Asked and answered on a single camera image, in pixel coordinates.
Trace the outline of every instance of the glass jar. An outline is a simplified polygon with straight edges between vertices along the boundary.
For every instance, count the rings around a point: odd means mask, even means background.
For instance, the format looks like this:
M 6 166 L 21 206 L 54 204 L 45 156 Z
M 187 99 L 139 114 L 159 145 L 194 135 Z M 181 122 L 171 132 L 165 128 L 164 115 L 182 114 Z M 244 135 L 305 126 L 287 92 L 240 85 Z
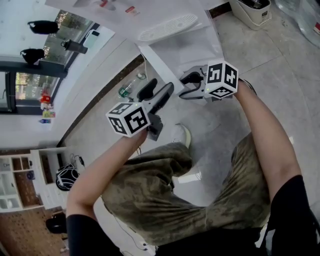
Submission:
M 275 0 L 276 6 L 294 19 L 296 18 L 296 12 L 299 9 L 299 3 L 300 0 Z
M 301 1 L 296 21 L 303 35 L 320 48 L 320 0 Z

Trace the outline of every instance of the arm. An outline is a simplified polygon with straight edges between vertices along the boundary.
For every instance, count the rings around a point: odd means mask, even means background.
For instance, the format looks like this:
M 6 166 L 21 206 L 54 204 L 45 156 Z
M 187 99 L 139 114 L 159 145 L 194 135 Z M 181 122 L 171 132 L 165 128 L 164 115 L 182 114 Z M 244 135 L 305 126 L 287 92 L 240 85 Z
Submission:
M 294 148 L 278 119 L 242 81 L 235 97 L 248 119 L 272 201 L 288 180 L 301 175 Z
M 90 164 L 69 192 L 66 215 L 80 214 L 96 219 L 93 208 L 96 200 L 146 137 L 146 130 L 131 138 L 122 137 Z

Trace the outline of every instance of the shoe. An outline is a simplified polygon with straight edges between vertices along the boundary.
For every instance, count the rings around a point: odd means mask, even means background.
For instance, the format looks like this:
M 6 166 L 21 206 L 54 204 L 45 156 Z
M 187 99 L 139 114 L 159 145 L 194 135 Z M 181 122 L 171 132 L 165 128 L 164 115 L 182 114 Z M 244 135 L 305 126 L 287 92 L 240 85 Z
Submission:
M 181 123 L 177 123 L 172 129 L 172 142 L 180 142 L 189 148 L 191 144 L 191 133 L 187 127 Z
M 255 88 L 252 86 L 251 83 L 249 83 L 247 80 L 243 80 L 241 78 L 239 78 L 239 80 L 244 82 L 247 86 L 249 86 L 249 88 L 255 93 L 255 95 L 257 95 L 257 92 L 256 92 Z

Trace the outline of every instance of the gray floor tile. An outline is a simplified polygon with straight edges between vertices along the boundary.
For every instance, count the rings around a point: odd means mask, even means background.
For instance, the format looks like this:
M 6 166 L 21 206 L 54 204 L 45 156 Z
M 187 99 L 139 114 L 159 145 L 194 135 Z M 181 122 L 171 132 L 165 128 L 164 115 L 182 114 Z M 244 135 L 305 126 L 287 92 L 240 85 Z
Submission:
M 263 29 L 285 56 L 297 78 L 320 81 L 320 48 L 310 43 L 297 23 L 271 6 L 272 20 Z
M 311 118 L 317 118 L 320 113 L 320 81 L 300 77 L 297 77 L 297 81 L 304 94 Z
M 218 16 L 214 22 L 224 58 L 239 69 L 240 74 L 281 55 L 265 31 L 250 29 L 232 12 Z

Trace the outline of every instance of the person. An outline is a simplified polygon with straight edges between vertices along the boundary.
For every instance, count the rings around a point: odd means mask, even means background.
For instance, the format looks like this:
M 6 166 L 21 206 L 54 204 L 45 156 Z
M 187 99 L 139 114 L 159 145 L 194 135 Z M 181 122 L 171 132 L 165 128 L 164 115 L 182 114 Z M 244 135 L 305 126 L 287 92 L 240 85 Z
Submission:
M 198 207 L 173 193 L 172 177 L 192 167 L 190 136 L 184 126 L 177 126 L 181 136 L 175 142 L 132 159 L 147 132 L 122 137 L 79 176 L 69 192 L 70 255 L 122 255 L 97 222 L 93 205 L 100 196 L 110 213 L 157 246 L 157 256 L 315 254 L 314 219 L 285 130 L 241 80 L 235 97 L 251 133 L 235 147 L 230 173 L 213 203 Z M 255 246 L 269 216 L 271 251 L 265 239 L 260 248 Z

